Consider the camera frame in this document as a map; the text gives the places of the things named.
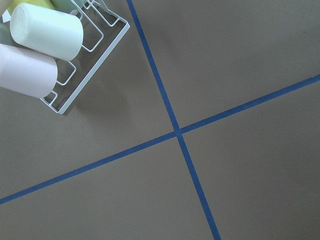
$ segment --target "blue tape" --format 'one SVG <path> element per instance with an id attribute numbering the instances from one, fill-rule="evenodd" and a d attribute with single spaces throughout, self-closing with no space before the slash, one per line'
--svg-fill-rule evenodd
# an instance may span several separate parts
<path id="1" fill-rule="evenodd" d="M 124 150 L 124 151 L 121 151 L 119 153 L 116 153 L 116 154 L 114 154 L 112 156 L 106 157 L 106 158 L 104 158 L 102 160 L 93 162 L 91 164 L 88 164 L 86 166 L 80 167 L 80 168 L 75 169 L 73 171 L 67 172 L 67 173 L 65 173 L 63 175 L 60 175 L 60 176 L 57 176 L 57 177 L 52 178 L 50 180 L 44 181 L 44 182 L 42 182 L 40 184 L 31 186 L 31 187 L 29 187 L 27 189 L 24 189 L 22 191 L 19 191 L 19 192 L 16 192 L 16 193 L 12 194 L 12 195 L 9 195 L 9 196 L 6 196 L 4 198 L 1 198 L 0 199 L 0 205 L 2 205 L 4 203 L 7 203 L 7 202 L 10 202 L 10 201 L 12 201 L 14 199 L 20 198 L 22 196 L 28 195 L 28 194 L 33 193 L 35 191 L 38 191 L 40 189 L 46 188 L 46 187 L 48 187 L 50 185 L 59 183 L 59 182 L 64 181 L 66 179 L 72 178 L 72 177 L 74 177 L 76 175 L 85 173 L 85 172 L 87 172 L 89 170 L 92 170 L 92 169 L 95 169 L 95 168 L 100 167 L 102 165 L 105 165 L 107 163 L 113 162 L 113 161 L 115 161 L 117 159 L 123 158 L 125 156 L 130 155 L 130 154 L 136 153 L 136 152 L 138 152 L 140 150 L 146 149 L 146 148 L 151 147 L 153 145 L 162 143 L 164 141 L 167 141 L 169 139 L 174 138 L 175 136 L 176 135 L 175 135 L 174 132 L 165 134 L 163 136 L 157 137 L 155 139 L 152 139 L 150 141 L 144 142 L 144 143 L 139 144 L 137 146 L 131 147 L 131 148 L 127 149 L 127 150 Z"/>
<path id="2" fill-rule="evenodd" d="M 176 116 L 174 114 L 173 108 L 172 108 L 171 103 L 169 101 L 169 98 L 168 98 L 166 89 L 164 87 L 164 84 L 163 84 L 163 82 L 161 80 L 158 68 L 157 68 L 155 60 L 154 60 L 154 58 L 152 56 L 151 50 L 149 48 L 149 45 L 148 45 L 146 36 L 144 34 L 144 31 L 142 29 L 142 26 L 140 24 L 137 12 L 136 12 L 135 7 L 134 7 L 134 4 L 133 4 L 132 0 L 127 0 L 127 3 L 128 3 L 128 6 L 129 6 L 129 9 L 131 11 L 131 15 L 133 17 L 136 29 L 137 29 L 138 34 L 140 36 L 140 39 L 141 39 L 145 54 L 146 54 L 146 56 L 148 58 L 150 66 L 151 66 L 151 70 L 153 72 L 154 78 L 155 78 L 156 83 L 157 83 L 157 85 L 159 87 L 160 94 L 162 96 L 164 105 L 165 105 L 166 110 L 167 110 L 167 112 L 169 114 L 169 117 L 170 117 L 173 129 L 174 129 L 174 132 L 175 132 L 176 137 L 178 139 L 182 154 L 184 156 L 186 165 L 187 165 L 187 167 L 189 169 L 193 184 L 195 186 L 196 192 L 197 192 L 199 200 L 201 202 L 202 209 L 204 211 L 205 217 L 206 217 L 207 222 L 209 224 L 209 227 L 211 229 L 212 235 L 213 235 L 215 240 L 221 240 L 217 225 L 216 225 L 215 220 L 213 218 L 213 215 L 211 213 L 211 210 L 210 210 L 210 207 L 208 205 L 208 201 L 206 199 L 205 193 L 204 193 L 204 191 L 203 191 L 203 189 L 201 187 L 201 184 L 200 184 L 196 169 L 194 167 L 194 164 L 192 162 L 192 159 L 190 157 L 187 145 L 186 145 L 185 140 L 184 140 L 184 138 L 183 138 L 183 136 L 181 134 L 181 130 L 180 130 L 180 127 L 178 125 L 178 121 L 176 119 Z"/>
<path id="3" fill-rule="evenodd" d="M 219 120 L 224 119 L 226 117 L 229 117 L 229 116 L 231 116 L 233 114 L 237 114 L 239 112 L 242 112 L 244 110 L 247 110 L 249 108 L 257 106 L 259 104 L 263 104 L 263 103 L 265 103 L 267 101 L 270 101 L 272 99 L 278 98 L 278 97 L 280 97 L 282 95 L 291 93 L 291 92 L 293 92 L 295 90 L 301 89 L 303 87 L 306 87 L 308 85 L 314 84 L 314 83 L 319 82 L 319 81 L 320 81 L 320 75 L 317 75 L 315 77 L 311 77 L 311 78 L 308 78 L 306 80 L 300 81 L 300 82 L 298 82 L 296 84 L 287 86 L 287 87 L 282 88 L 282 89 L 280 89 L 278 91 L 269 93 L 267 95 L 264 95 L 262 97 L 259 97 L 259 98 L 255 99 L 255 100 L 249 101 L 249 102 L 244 103 L 242 105 L 239 105 L 239 106 L 236 106 L 234 108 L 231 108 L 231 109 L 229 109 L 227 111 L 218 113 L 218 114 L 213 115 L 211 117 L 208 117 L 208 118 L 206 118 L 204 120 L 198 121 L 198 122 L 193 123 L 193 124 L 188 125 L 188 126 L 185 126 L 185 127 L 183 127 L 181 129 L 181 133 L 185 134 L 185 133 L 190 132 L 192 130 L 195 130 L 195 129 L 198 129 L 198 128 L 203 127 L 205 125 L 208 125 L 208 124 L 211 124 L 213 122 L 219 121 Z"/>

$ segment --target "white dish rack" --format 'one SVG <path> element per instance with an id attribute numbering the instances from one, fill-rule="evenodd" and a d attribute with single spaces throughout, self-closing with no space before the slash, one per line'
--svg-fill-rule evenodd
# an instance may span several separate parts
<path id="1" fill-rule="evenodd" d="M 76 99 L 78 94 L 81 92 L 81 90 L 86 86 L 86 84 L 89 82 L 89 80 L 92 78 L 92 76 L 95 74 L 95 72 L 99 69 L 99 67 L 103 64 L 103 62 L 107 59 L 109 54 L 113 51 L 113 49 L 116 47 L 116 45 L 119 43 L 119 41 L 123 38 L 123 36 L 126 34 L 128 29 L 130 28 L 129 23 L 111 11 L 107 5 L 105 4 L 104 0 L 86 0 L 86 2 L 83 4 L 83 6 L 79 7 L 74 0 L 66 0 L 71 1 L 75 6 L 76 9 L 73 10 L 70 14 L 77 16 L 81 21 L 87 21 L 90 23 L 94 29 L 99 34 L 99 39 L 93 44 L 92 47 L 85 46 L 85 44 L 82 45 L 82 48 L 87 51 L 88 53 L 95 53 L 95 50 L 99 46 L 100 48 L 103 47 L 104 52 L 102 55 L 99 55 L 99 58 L 95 63 L 93 64 L 93 67 L 85 73 L 83 79 L 77 83 L 77 86 L 75 89 L 72 89 L 72 92 L 62 101 L 61 104 L 56 104 L 56 100 L 59 97 L 59 94 L 55 89 L 51 91 L 49 96 L 41 98 L 41 100 L 54 112 L 58 114 L 63 114 L 68 107 L 72 104 L 72 102 Z M 88 16 L 88 11 L 91 11 L 95 13 L 95 15 L 98 15 L 101 19 L 100 21 L 93 21 Z M 113 21 L 107 20 L 107 18 L 104 16 L 103 11 L 110 16 L 113 16 Z M 122 29 L 119 31 L 119 33 L 116 35 L 116 37 L 111 40 L 110 44 L 108 46 L 101 46 L 101 43 L 103 39 L 105 38 L 105 35 L 103 33 L 103 30 L 105 28 L 114 28 L 117 24 L 122 22 Z M 60 88 L 67 88 L 69 84 L 73 82 L 73 77 L 75 77 L 75 74 L 77 71 L 79 71 L 79 68 L 77 69 L 76 65 L 72 63 L 72 61 L 65 62 L 69 64 L 70 69 L 72 69 L 72 73 L 69 74 L 66 79 L 58 79 L 56 81 L 56 86 L 58 85 Z"/>

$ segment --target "blue line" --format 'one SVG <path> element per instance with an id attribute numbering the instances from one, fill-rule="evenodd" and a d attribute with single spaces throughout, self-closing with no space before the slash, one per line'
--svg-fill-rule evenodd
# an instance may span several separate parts
<path id="1" fill-rule="evenodd" d="M 142 26 L 140 24 L 137 12 L 136 12 L 135 7 L 134 7 L 134 4 L 133 4 L 132 0 L 127 0 L 127 3 L 128 3 L 128 6 L 129 6 L 129 9 L 131 11 L 131 15 L 133 17 L 136 29 L 137 29 L 137 31 L 139 33 L 139 36 L 140 36 L 140 39 L 141 39 L 145 54 L 146 54 L 146 56 L 148 58 L 150 66 L 151 66 L 154 78 L 156 80 L 156 83 L 157 83 L 157 85 L 159 87 L 161 96 L 163 98 L 164 105 L 165 105 L 166 110 L 167 110 L 167 112 L 169 114 L 173 129 L 174 129 L 174 133 L 176 134 L 176 137 L 178 139 L 182 154 L 183 154 L 184 159 L 185 159 L 185 163 L 186 163 L 186 165 L 187 165 L 187 167 L 189 169 L 193 184 L 195 186 L 196 192 L 197 192 L 199 200 L 201 202 L 201 205 L 202 205 L 205 217 L 207 219 L 207 222 L 209 224 L 209 227 L 211 229 L 212 235 L 213 235 L 215 240 L 221 240 L 220 235 L 219 235 L 219 231 L 217 229 L 217 226 L 216 226 L 216 223 L 215 223 L 215 220 L 214 220 L 214 217 L 213 217 L 213 215 L 211 213 L 211 210 L 210 210 L 210 207 L 208 205 L 208 201 L 206 199 L 205 193 L 204 193 L 204 191 L 203 191 L 203 189 L 201 187 L 201 184 L 200 184 L 196 169 L 195 169 L 194 164 L 192 162 L 192 159 L 190 157 L 190 154 L 189 154 L 187 145 L 185 143 L 185 140 L 184 140 L 184 138 L 182 136 L 178 121 L 176 119 L 176 116 L 174 114 L 173 108 L 172 108 L 171 103 L 169 101 L 169 98 L 168 98 L 166 89 L 164 87 L 164 84 L 163 84 L 163 82 L 161 80 L 158 68 L 157 68 L 155 60 L 154 60 L 154 58 L 152 56 L 151 50 L 149 48 L 149 45 L 148 45 L 146 36 L 144 34 L 144 31 L 142 29 Z"/>
<path id="2" fill-rule="evenodd" d="M 141 39 L 145 54 L 146 54 L 146 56 L 148 58 L 148 61 L 150 63 L 152 73 L 154 75 L 154 78 L 155 78 L 156 83 L 158 85 L 158 88 L 160 90 L 160 94 L 161 94 L 162 99 L 164 101 L 164 105 L 165 105 L 166 110 L 167 110 L 167 112 L 169 114 L 169 118 L 171 120 L 173 129 L 174 129 L 174 131 L 177 131 L 177 133 L 179 133 L 180 132 L 180 127 L 178 125 L 178 121 L 176 119 L 176 116 L 175 116 L 175 113 L 173 111 L 173 108 L 172 108 L 172 106 L 170 104 L 169 97 L 167 95 L 165 86 L 164 86 L 164 84 L 163 84 L 163 82 L 161 80 L 161 77 L 160 77 L 159 71 L 157 69 L 154 57 L 152 56 L 151 50 L 149 48 L 146 36 L 144 34 L 144 31 L 142 30 L 142 27 L 141 27 L 140 21 L 138 19 L 138 15 L 137 15 L 137 12 L 135 10 L 134 4 L 132 3 L 131 0 L 127 0 L 127 3 L 128 3 L 128 6 L 129 6 L 129 9 L 131 11 L 131 14 L 132 14 L 136 29 L 137 29 L 137 31 L 139 33 L 139 36 L 140 36 L 140 39 Z"/>
<path id="3" fill-rule="evenodd" d="M 146 148 L 151 147 L 153 145 L 162 143 L 162 142 L 164 142 L 166 140 L 174 138 L 175 136 L 176 135 L 175 135 L 174 132 L 165 134 L 163 136 L 157 137 L 155 139 L 152 139 L 150 141 L 144 142 L 144 143 L 139 144 L 137 146 L 131 147 L 131 148 L 127 149 L 127 150 L 124 150 L 124 151 L 121 151 L 119 153 L 116 153 L 116 154 L 114 154 L 112 156 L 106 157 L 106 158 L 104 158 L 102 160 L 93 162 L 91 164 L 88 164 L 86 166 L 80 167 L 80 168 L 75 169 L 73 171 L 67 172 L 67 173 L 65 173 L 63 175 L 60 175 L 60 176 L 57 176 L 57 177 L 52 178 L 50 180 L 44 181 L 44 182 L 42 182 L 40 184 L 31 186 L 31 187 L 29 187 L 27 189 L 24 189 L 22 191 L 19 191 L 19 192 L 16 192 L 16 193 L 12 194 L 12 195 L 9 195 L 9 196 L 6 196 L 4 198 L 1 198 L 0 199 L 0 205 L 2 205 L 4 203 L 7 203 L 7 202 L 10 202 L 10 201 L 12 201 L 14 199 L 20 198 L 22 196 L 28 195 L 28 194 L 33 193 L 35 191 L 38 191 L 40 189 L 46 188 L 46 187 L 48 187 L 50 185 L 59 183 L 59 182 L 64 181 L 66 179 L 72 178 L 72 177 L 74 177 L 76 175 L 85 173 L 85 172 L 87 172 L 89 170 L 95 169 L 97 167 L 100 167 L 102 165 L 105 165 L 107 163 L 115 161 L 117 159 L 120 159 L 120 158 L 123 158 L 125 156 L 128 156 L 130 154 L 136 153 L 136 152 L 138 152 L 140 150 L 146 149 Z"/>
<path id="4" fill-rule="evenodd" d="M 320 75 L 317 75 L 315 77 L 308 78 L 306 80 L 300 81 L 300 82 L 298 82 L 296 84 L 287 86 L 287 87 L 282 88 L 280 90 L 277 90 L 275 92 L 272 92 L 272 93 L 269 93 L 269 94 L 264 95 L 262 97 L 259 97 L 259 98 L 255 99 L 255 100 L 249 101 L 249 102 L 244 103 L 242 105 L 236 106 L 236 107 L 231 108 L 229 110 L 226 110 L 224 112 L 221 112 L 221 113 L 218 113 L 218 114 L 213 115 L 211 117 L 208 117 L 208 118 L 206 118 L 204 120 L 198 121 L 198 122 L 193 123 L 193 124 L 188 125 L 188 126 L 185 126 L 185 127 L 183 127 L 181 129 L 181 133 L 185 134 L 185 133 L 190 132 L 192 130 L 195 130 L 195 129 L 198 129 L 198 128 L 203 127 L 205 125 L 208 125 L 208 124 L 211 124 L 213 122 L 219 121 L 221 119 L 224 119 L 224 118 L 229 117 L 231 115 L 237 114 L 239 112 L 242 112 L 244 110 L 247 110 L 249 108 L 257 106 L 259 104 L 263 104 L 263 103 L 265 103 L 267 101 L 270 101 L 272 99 L 278 98 L 278 97 L 280 97 L 282 95 L 288 94 L 290 92 L 293 92 L 295 90 L 301 89 L 303 87 L 306 87 L 308 85 L 314 84 L 314 83 L 319 82 L 319 81 L 320 81 Z"/>
<path id="5" fill-rule="evenodd" d="M 201 183 L 198 178 L 195 166 L 194 166 L 192 159 L 191 159 L 191 156 L 189 154 L 186 142 L 185 142 L 184 138 L 182 137 L 182 135 L 178 135 L 177 139 L 178 139 L 179 145 L 182 149 L 182 153 L 183 153 L 186 165 L 187 165 L 189 172 L 191 174 L 191 178 L 192 178 L 193 184 L 195 186 L 196 192 L 199 196 L 205 217 L 209 223 L 209 227 L 212 232 L 212 235 L 215 240 L 221 240 L 217 225 L 215 223 L 214 217 L 213 217 L 211 210 L 210 210 L 210 207 L 208 205 L 208 201 L 206 199 L 205 192 L 201 186 Z"/>

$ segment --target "gray surface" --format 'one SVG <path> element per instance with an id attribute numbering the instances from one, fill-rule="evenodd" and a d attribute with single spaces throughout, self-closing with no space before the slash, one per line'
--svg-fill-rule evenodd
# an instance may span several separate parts
<path id="1" fill-rule="evenodd" d="M 184 137 L 224 240 L 320 237 L 320 83 Z"/>
<path id="2" fill-rule="evenodd" d="M 176 139 L 0 207 L 5 240 L 211 240 Z"/>
<path id="3" fill-rule="evenodd" d="M 181 127 L 319 74 L 319 1 L 133 2 Z"/>
<path id="4" fill-rule="evenodd" d="M 172 131 L 134 26 L 65 115 L 3 88 L 0 109 L 0 198 Z"/>

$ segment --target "dish rack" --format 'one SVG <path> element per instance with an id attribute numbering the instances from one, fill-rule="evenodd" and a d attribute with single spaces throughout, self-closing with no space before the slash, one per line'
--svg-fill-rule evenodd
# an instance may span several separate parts
<path id="1" fill-rule="evenodd" d="M 85 44 L 85 39 L 90 39 L 91 37 L 90 35 L 86 35 L 86 31 L 84 31 L 84 41 L 81 51 L 85 51 L 86 53 L 82 54 L 82 56 L 78 55 L 72 61 L 63 61 L 61 59 L 56 59 L 58 66 L 58 79 L 56 81 L 56 85 L 51 93 L 48 96 L 41 98 L 41 100 L 50 109 L 58 114 L 63 114 L 68 109 L 68 107 L 73 103 L 81 90 L 86 86 L 95 72 L 107 59 L 109 54 L 113 51 L 113 49 L 130 28 L 129 23 L 125 19 L 111 11 L 103 0 L 86 0 L 86 2 L 81 7 L 79 7 L 74 0 L 66 1 L 71 1 L 76 7 L 76 9 L 73 10 L 70 14 L 77 16 L 81 20 L 82 25 L 84 23 L 86 25 L 91 25 L 91 28 L 93 27 L 99 38 L 96 39 L 96 41 L 91 44 L 91 46 L 88 46 Z M 113 39 L 108 41 L 108 46 L 105 46 L 106 43 L 103 43 L 104 38 L 106 37 L 104 31 L 106 29 L 115 28 L 115 26 L 119 25 L 119 32 L 117 31 Z M 82 65 L 78 64 L 77 67 L 77 64 L 75 62 L 80 63 L 81 61 L 87 61 L 87 59 L 91 59 L 91 56 L 97 57 L 96 60 L 93 60 L 93 66 L 88 69 L 88 71 L 81 72 Z M 67 68 L 71 70 L 69 70 L 69 74 L 66 75 L 66 72 L 68 72 L 66 70 Z M 73 88 L 68 92 L 67 96 L 64 96 L 61 100 L 60 96 L 64 94 L 65 90 L 68 88 L 68 85 L 73 85 Z"/>

